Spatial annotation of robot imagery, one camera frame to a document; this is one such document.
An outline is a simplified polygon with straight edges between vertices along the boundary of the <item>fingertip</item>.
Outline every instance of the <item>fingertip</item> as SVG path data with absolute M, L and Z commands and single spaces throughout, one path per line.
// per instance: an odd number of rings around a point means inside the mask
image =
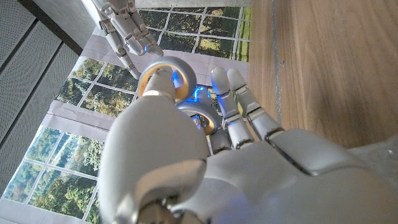
M 211 71 L 211 84 L 217 95 L 222 95 L 230 90 L 228 77 L 224 68 L 216 67 Z
M 239 70 L 231 68 L 227 73 L 229 84 L 233 90 L 237 90 L 246 84 Z

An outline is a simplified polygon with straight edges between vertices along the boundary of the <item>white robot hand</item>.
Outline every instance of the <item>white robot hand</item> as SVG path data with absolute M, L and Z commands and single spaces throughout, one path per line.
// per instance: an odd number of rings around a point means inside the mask
M 284 131 L 237 70 L 216 68 L 211 80 L 232 148 L 205 94 L 185 101 L 196 86 L 187 63 L 161 57 L 143 71 L 139 99 L 115 120 L 105 142 L 98 180 L 105 223 L 398 220 L 394 189 L 345 149 L 308 131 Z M 208 157 L 206 134 L 220 153 Z
M 134 0 L 81 0 L 96 25 L 104 31 L 106 39 L 135 79 L 140 73 L 127 51 L 136 55 L 146 52 L 163 56 L 162 49 L 149 33 Z

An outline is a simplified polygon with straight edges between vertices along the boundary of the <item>metal ring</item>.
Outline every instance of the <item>metal ring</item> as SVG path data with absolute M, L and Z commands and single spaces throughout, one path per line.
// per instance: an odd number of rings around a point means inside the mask
M 197 76 L 191 66 L 182 59 L 172 56 L 164 56 L 155 59 L 141 73 L 138 83 L 138 96 L 142 97 L 150 76 L 158 69 L 168 66 L 178 71 L 183 78 L 183 85 L 175 89 L 175 101 L 183 101 L 191 97 L 197 85 Z
M 222 118 L 218 115 L 213 107 L 204 105 L 200 102 L 180 103 L 177 105 L 177 108 L 183 112 L 192 112 L 204 116 L 209 121 L 209 125 L 203 127 L 206 135 L 213 134 L 215 131 L 217 131 L 222 122 Z

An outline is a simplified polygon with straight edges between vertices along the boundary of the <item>gray wall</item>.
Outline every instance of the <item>gray wall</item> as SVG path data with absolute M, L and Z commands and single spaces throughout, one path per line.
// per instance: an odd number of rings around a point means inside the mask
M 0 196 L 78 55 L 16 0 L 0 7 Z

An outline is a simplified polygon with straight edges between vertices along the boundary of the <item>wooden surface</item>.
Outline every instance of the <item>wooden surface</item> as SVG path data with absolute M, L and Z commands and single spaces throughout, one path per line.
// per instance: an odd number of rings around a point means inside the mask
M 248 85 L 285 129 L 344 147 L 398 134 L 397 1 L 252 0 L 251 23 Z

